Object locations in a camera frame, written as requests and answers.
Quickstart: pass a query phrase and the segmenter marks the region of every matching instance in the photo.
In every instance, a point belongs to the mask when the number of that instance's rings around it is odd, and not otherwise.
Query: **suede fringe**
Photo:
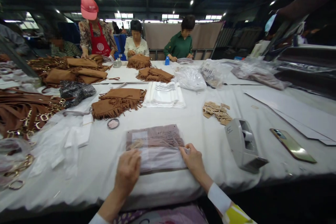
[[[138,60],[132,60],[132,58],[129,59],[127,63],[127,68],[135,68],[136,70],[140,70],[146,67],[151,67],[152,63],[150,61],[148,62],[141,62]]]

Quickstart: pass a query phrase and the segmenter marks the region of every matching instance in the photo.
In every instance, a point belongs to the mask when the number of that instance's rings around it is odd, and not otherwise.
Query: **beige divider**
[[[192,36],[193,49],[212,49],[223,22],[196,24]],[[148,48],[163,49],[169,40],[181,30],[181,24],[145,23]]]

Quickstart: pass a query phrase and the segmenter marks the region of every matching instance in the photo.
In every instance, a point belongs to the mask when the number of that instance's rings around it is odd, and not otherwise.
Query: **clear plastic bag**
[[[174,72],[174,76],[175,77],[172,79],[172,81],[179,82],[181,88],[195,91],[206,89],[207,84],[197,69],[189,67],[177,67]]]
[[[8,187],[15,190],[23,186],[21,180],[18,185],[12,184],[22,179],[22,174],[32,164],[34,157],[30,151],[31,146],[23,139],[5,138],[0,141],[0,190]]]
[[[207,59],[198,71],[209,86],[221,88],[232,68],[232,66],[223,62]]]
[[[284,90],[291,85],[290,82],[283,82],[275,78],[273,73],[276,72],[273,66],[266,62],[242,62],[240,66],[232,69],[232,73],[240,79],[255,80],[278,90]]]
[[[180,59],[177,59],[177,63],[179,64],[192,64],[193,63],[193,59],[191,58],[180,58]]]
[[[140,172],[185,169],[179,147],[184,141],[176,124],[131,130],[126,133],[126,150],[141,151]]]

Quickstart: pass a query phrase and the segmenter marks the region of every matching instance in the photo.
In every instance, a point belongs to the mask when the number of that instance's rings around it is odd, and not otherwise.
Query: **water bottle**
[[[166,61],[164,62],[164,65],[169,65],[169,57],[166,57]]]
[[[121,67],[121,59],[120,59],[120,57],[118,58],[117,62],[118,62],[118,68]]]

